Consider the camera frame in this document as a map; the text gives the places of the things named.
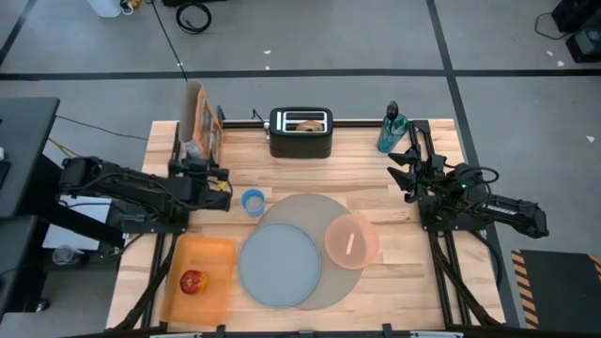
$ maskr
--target round placemat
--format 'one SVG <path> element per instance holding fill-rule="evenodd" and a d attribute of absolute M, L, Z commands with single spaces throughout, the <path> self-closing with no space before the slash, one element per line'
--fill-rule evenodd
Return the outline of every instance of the round placemat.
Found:
<path fill-rule="evenodd" d="M 343 299 L 361 278 L 362 269 L 344 269 L 334 263 L 325 247 L 326 230 L 335 219 L 350 212 L 330 197 L 316 193 L 289 196 L 263 215 L 259 226 L 292 223 L 306 231 L 321 252 L 321 277 L 313 293 L 295 305 L 302 310 L 322 309 Z"/>
<path fill-rule="evenodd" d="M 293 306 L 315 289 L 321 272 L 316 243 L 301 228 L 276 223 L 257 228 L 238 260 L 240 283 L 254 300 L 270 307 Z"/>

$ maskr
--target black toaster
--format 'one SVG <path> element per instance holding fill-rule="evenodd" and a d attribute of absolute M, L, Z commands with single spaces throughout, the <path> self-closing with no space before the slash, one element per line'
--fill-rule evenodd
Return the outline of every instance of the black toaster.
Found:
<path fill-rule="evenodd" d="M 270 153 L 276 158 L 325 159 L 331 154 L 330 109 L 274 108 L 270 113 Z"/>

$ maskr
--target blue plate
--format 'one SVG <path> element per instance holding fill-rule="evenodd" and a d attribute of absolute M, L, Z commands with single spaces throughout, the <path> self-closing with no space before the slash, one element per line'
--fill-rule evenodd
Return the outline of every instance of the blue plate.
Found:
<path fill-rule="evenodd" d="M 292 224 L 256 229 L 244 242 L 238 260 L 246 292 L 269 307 L 294 306 L 309 297 L 319 282 L 321 256 L 315 242 Z"/>

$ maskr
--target translucent orange tray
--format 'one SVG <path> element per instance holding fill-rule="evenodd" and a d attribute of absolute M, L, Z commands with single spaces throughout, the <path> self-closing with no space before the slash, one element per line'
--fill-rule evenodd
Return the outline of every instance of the translucent orange tray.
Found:
<path fill-rule="evenodd" d="M 227 317 L 235 265 L 233 240 L 180 236 L 167 276 L 161 321 L 211 326 L 223 324 Z M 181 276 L 189 269 L 207 274 L 208 284 L 202 294 L 186 295 L 179 288 Z"/>

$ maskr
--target plastic bowl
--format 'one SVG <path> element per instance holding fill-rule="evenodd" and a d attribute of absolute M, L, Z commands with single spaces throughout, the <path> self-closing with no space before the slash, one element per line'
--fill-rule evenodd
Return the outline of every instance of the plastic bowl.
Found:
<path fill-rule="evenodd" d="M 378 256 L 378 231 L 361 215 L 335 219 L 326 231 L 326 251 L 345 269 L 363 269 Z"/>

